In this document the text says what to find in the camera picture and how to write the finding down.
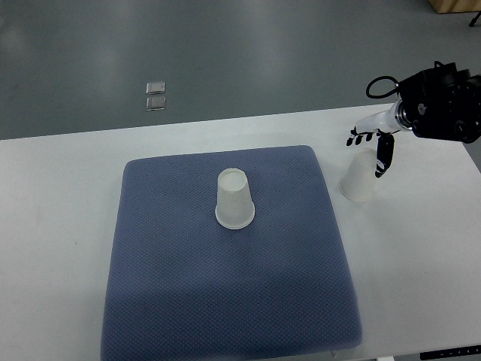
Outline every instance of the plastic cup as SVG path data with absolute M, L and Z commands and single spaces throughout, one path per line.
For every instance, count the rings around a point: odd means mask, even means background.
M 374 195 L 377 156 L 374 149 L 360 150 L 339 181 L 340 191 L 351 201 L 364 202 Z
M 256 210 L 246 174 L 227 168 L 217 178 L 217 221 L 228 229 L 241 229 L 254 219 Z

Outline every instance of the translucent cup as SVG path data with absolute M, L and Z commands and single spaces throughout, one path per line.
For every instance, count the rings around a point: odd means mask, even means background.
M 376 186 L 376 151 L 360 150 L 339 181 L 340 191 L 352 201 L 364 202 L 374 195 Z
M 217 178 L 217 221 L 228 229 L 241 229 L 254 219 L 256 210 L 250 196 L 246 174 L 227 168 Z

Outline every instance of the clear plastic cup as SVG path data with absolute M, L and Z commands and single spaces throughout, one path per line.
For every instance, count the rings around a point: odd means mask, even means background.
M 250 196 L 246 174 L 227 168 L 217 178 L 217 221 L 228 229 L 241 229 L 254 219 L 256 209 Z
M 339 181 L 340 191 L 352 201 L 364 202 L 371 199 L 376 187 L 376 151 L 360 150 L 352 160 L 344 177 Z

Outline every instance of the black cable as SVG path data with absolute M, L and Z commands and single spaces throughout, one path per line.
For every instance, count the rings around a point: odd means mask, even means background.
M 472 28 L 474 26 L 474 24 L 476 24 L 476 21 L 478 21 L 479 19 L 479 16 L 481 16 L 481 11 L 471 20 L 471 22 L 469 23 L 469 26 Z
M 387 98 L 388 96 L 391 96 L 392 94 L 395 94 L 398 92 L 398 89 L 395 88 L 389 92 L 387 92 L 386 94 L 381 94 L 379 96 L 374 96 L 372 95 L 369 91 L 371 90 L 371 87 L 377 83 L 379 80 L 390 80 L 392 81 L 394 84 L 396 84 L 396 86 L 398 85 L 398 81 L 396 80 L 396 78 L 394 77 L 390 77 L 389 75 L 383 75 L 382 77 L 377 77 L 376 79 L 372 80 L 369 84 L 368 84 L 368 87 L 366 88 L 366 96 L 368 96 L 368 98 L 371 98 L 371 99 L 382 99 L 382 98 Z

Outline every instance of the floor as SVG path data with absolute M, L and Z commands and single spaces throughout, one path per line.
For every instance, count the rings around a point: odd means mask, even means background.
M 435 60 L 481 74 L 474 15 L 427 0 L 0 0 L 0 139 L 393 102 L 366 85 Z M 155 80 L 167 108 L 147 112 Z M 481 168 L 481 141 L 467 150 Z

